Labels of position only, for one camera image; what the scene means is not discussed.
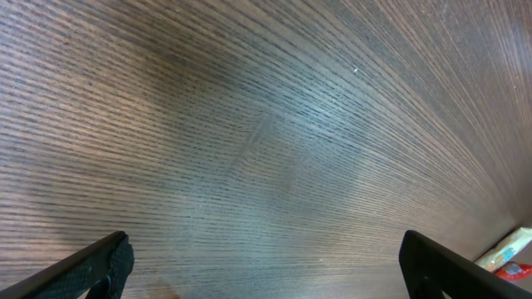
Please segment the yellow snack bag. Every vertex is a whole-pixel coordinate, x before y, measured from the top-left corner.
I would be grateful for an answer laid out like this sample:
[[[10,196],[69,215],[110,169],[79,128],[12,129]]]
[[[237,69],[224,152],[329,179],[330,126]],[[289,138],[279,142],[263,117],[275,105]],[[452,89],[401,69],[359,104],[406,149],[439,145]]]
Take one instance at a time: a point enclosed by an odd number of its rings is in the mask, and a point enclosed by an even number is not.
[[[475,264],[486,271],[495,272],[520,253],[531,242],[531,238],[530,228],[518,228],[479,257]]]

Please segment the red candy bag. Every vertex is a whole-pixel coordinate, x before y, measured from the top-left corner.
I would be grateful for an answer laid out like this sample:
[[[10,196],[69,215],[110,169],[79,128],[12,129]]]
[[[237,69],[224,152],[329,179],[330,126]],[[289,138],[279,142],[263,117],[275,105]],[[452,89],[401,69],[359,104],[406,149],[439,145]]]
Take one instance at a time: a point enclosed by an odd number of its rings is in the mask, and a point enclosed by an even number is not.
[[[532,266],[524,263],[507,262],[495,272],[495,275],[506,281],[520,281],[531,275]]]

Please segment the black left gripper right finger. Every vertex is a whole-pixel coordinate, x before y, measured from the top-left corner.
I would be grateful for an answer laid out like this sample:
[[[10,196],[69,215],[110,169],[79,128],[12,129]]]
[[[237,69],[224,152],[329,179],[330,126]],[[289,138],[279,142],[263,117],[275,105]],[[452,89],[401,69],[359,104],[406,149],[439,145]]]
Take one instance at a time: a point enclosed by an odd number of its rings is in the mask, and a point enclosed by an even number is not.
[[[404,234],[399,263],[411,299],[531,299],[530,292],[414,230]]]

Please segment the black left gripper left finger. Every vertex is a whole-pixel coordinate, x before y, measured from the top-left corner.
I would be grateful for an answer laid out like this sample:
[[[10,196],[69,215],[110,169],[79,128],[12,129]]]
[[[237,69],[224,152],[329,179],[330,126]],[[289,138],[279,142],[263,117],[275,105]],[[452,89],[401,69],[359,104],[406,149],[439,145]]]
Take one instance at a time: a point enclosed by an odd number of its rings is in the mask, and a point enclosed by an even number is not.
[[[120,299],[134,267],[128,235],[116,231],[1,291],[3,299]]]

